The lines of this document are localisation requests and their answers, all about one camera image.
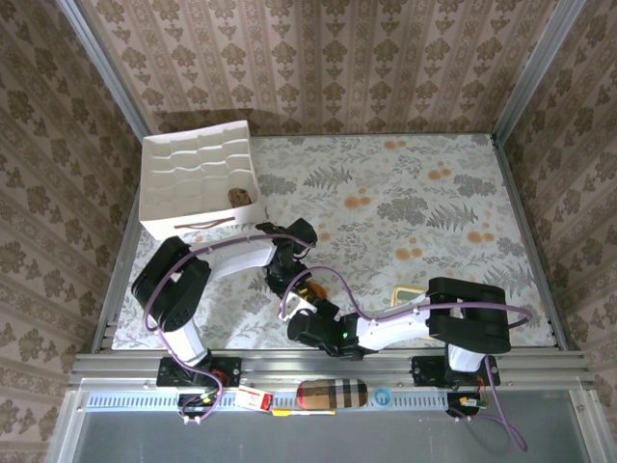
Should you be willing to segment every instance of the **blue round sticker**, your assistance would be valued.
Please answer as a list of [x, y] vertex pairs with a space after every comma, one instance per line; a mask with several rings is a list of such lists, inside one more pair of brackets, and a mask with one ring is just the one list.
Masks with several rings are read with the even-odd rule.
[[379, 388], [373, 393], [375, 405], [379, 407], [390, 407], [392, 404], [392, 393], [389, 389]]

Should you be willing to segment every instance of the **label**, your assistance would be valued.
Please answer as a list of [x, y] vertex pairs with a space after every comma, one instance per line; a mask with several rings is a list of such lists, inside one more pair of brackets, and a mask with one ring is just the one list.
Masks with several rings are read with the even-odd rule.
[[390, 407], [392, 405], [392, 393], [389, 389], [379, 388], [373, 393], [375, 405], [379, 407]]
[[240, 386], [235, 393], [234, 403], [238, 407], [269, 412], [270, 407], [272, 407], [272, 398], [273, 396], [270, 393]]

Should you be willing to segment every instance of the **white box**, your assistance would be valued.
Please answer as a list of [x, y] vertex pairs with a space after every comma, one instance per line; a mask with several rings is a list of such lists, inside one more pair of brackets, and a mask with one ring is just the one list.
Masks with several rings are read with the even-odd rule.
[[236, 407], [249, 408], [259, 412], [269, 412], [274, 396], [259, 389], [240, 386], [235, 393], [233, 404]]
[[[246, 190], [252, 204], [231, 207], [231, 188]], [[265, 221], [247, 122], [146, 137], [139, 220], [157, 240]]]

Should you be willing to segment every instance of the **aluminum frame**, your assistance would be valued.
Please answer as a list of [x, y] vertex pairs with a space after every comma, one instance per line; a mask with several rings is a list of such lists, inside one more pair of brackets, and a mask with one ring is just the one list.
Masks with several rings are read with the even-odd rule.
[[567, 350], [569, 349], [568, 339], [566, 338], [566, 334], [563, 330], [563, 327], [561, 326], [561, 320], [559, 318], [557, 308], [555, 307], [555, 304], [552, 300], [552, 295], [550, 294], [549, 289], [549, 282], [547, 281], [547, 276], [544, 273], [542, 262], [540, 261], [538, 248], [536, 248], [535, 242], [533, 241], [531, 227], [529, 226], [527, 216], [524, 213], [521, 195], [519, 195], [519, 190], [517, 190], [517, 185], [514, 181], [512, 170], [510, 170], [508, 159], [506, 158], [505, 151], [503, 150], [503, 144], [495, 136], [493, 136], [492, 138], [493, 146], [495, 147], [497, 163], [499, 164], [501, 176], [503, 177], [503, 183], [505, 185], [506, 191], [508, 192], [510, 205], [512, 206], [512, 210], [514, 210], [514, 216], [516, 218], [517, 224], [519, 225], [519, 230], [521, 231], [523, 245], [527, 252], [527, 258], [529, 259], [529, 266], [531, 267], [533, 278], [536, 282], [536, 286], [538, 287], [538, 293], [540, 294], [542, 303], [548, 311], [552, 333], [555, 337], [555, 340], [557, 341], [557, 346], [560, 349]]
[[585, 0], [560, 0], [557, 3], [493, 129], [493, 134], [502, 143], [512, 133], [584, 4]]
[[131, 274], [131, 269], [133, 268], [133, 259], [135, 258], [135, 253], [137, 253], [141, 230], [142, 225], [139, 222], [138, 188], [135, 193], [131, 212], [128, 216], [128, 221], [126, 222], [126, 229], [124, 230], [122, 243], [118, 251], [118, 257], [116, 258], [116, 265], [114, 265], [114, 272], [112, 273], [112, 278], [109, 282], [107, 293], [105, 294], [103, 307], [98, 318], [98, 325], [96, 325], [96, 332], [94, 333], [91, 347], [91, 353], [93, 354], [100, 351], [103, 341], [110, 335], [110, 328], [112, 330], [111, 336], [113, 337], [113, 332], [115, 331], [115, 326], [120, 316], [126, 285]]
[[122, 83], [118, 69], [101, 46], [103, 40], [92, 26], [88, 15], [84, 13], [83, 7], [78, 0], [58, 0], [57, 3], [67, 17], [77, 37], [79, 37], [82, 45], [84, 45], [88, 57], [96, 66], [114, 101], [118, 104], [126, 121], [133, 129], [135, 136], [141, 142], [144, 137], [151, 135], [151, 131], [142, 118], [135, 101], [130, 96], [130, 92]]
[[[168, 391], [155, 386], [158, 363], [165, 355], [164, 351], [155, 350], [77, 356], [46, 461], [71, 461], [90, 393]], [[241, 383], [271, 392], [295, 391], [307, 379], [343, 377], [360, 377], [369, 387], [385, 386], [406, 392], [417, 390], [410, 373], [411, 358], [443, 355], [443, 349], [390, 349], [367, 356], [361, 362], [330, 358], [312, 349], [220, 350], [213, 351], [213, 355], [241, 357]], [[615, 461], [611, 459], [614, 447], [608, 424], [597, 394], [590, 391], [594, 387], [593, 375], [581, 352], [550, 347], [513, 348], [496, 359], [500, 391], [570, 391], [591, 461]]]

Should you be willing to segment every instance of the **plaid item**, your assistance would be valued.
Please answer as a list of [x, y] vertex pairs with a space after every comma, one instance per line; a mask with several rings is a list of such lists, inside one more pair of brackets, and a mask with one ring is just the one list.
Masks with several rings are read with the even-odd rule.
[[368, 389], [361, 379], [304, 381], [298, 386], [296, 400], [305, 410], [362, 407], [368, 401]]

